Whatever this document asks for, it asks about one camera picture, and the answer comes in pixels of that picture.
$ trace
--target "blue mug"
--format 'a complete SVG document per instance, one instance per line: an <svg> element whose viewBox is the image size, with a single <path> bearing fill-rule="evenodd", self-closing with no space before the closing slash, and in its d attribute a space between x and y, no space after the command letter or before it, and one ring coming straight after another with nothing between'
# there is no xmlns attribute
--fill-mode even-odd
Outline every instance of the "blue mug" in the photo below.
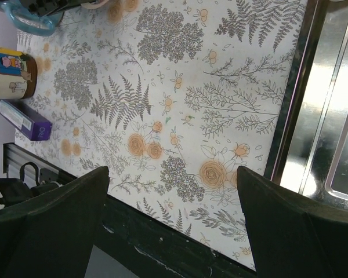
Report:
<svg viewBox="0 0 348 278"><path fill-rule="evenodd" d="M0 11L6 14L6 17L14 24L14 26L17 27L17 29L37 36L51 36L63 15L63 13L58 13L53 16L38 17L24 8L19 0L0 2ZM40 24L43 28L26 24L20 21L18 17Z"/></svg>

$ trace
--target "floor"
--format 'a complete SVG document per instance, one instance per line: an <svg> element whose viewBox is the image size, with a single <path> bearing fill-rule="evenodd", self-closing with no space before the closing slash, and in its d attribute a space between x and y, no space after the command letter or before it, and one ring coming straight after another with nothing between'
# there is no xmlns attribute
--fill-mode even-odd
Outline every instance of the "floor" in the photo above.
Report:
<svg viewBox="0 0 348 278"><path fill-rule="evenodd" d="M138 278L126 267L94 246L85 278Z"/></svg>

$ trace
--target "floral pattern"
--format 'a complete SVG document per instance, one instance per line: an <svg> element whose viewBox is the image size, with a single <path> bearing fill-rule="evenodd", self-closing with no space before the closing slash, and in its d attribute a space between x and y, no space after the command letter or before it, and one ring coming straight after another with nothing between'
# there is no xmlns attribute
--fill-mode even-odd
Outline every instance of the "floral pattern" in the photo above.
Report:
<svg viewBox="0 0 348 278"><path fill-rule="evenodd" d="M21 147L254 269L237 168L263 174L306 0L116 0L19 31L35 57L26 103L53 122Z"/></svg>

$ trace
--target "white label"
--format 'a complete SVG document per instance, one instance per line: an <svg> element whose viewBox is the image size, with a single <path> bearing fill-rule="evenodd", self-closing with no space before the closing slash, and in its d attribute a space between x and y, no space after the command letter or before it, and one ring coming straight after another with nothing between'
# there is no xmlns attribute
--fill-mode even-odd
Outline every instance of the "white label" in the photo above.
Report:
<svg viewBox="0 0 348 278"><path fill-rule="evenodd" d="M18 129L22 128L22 125L27 129L31 130L32 123L26 119L23 115L21 115L18 111L16 111L9 104L0 101L0 113L11 121Z"/></svg>

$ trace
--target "box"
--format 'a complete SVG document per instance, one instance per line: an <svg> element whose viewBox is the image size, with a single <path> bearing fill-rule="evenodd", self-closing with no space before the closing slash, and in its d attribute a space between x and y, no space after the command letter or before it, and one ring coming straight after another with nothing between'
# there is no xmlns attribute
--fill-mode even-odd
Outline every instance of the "box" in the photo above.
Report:
<svg viewBox="0 0 348 278"><path fill-rule="evenodd" d="M0 114L31 141L50 138L52 123L20 100L0 100Z"/></svg>

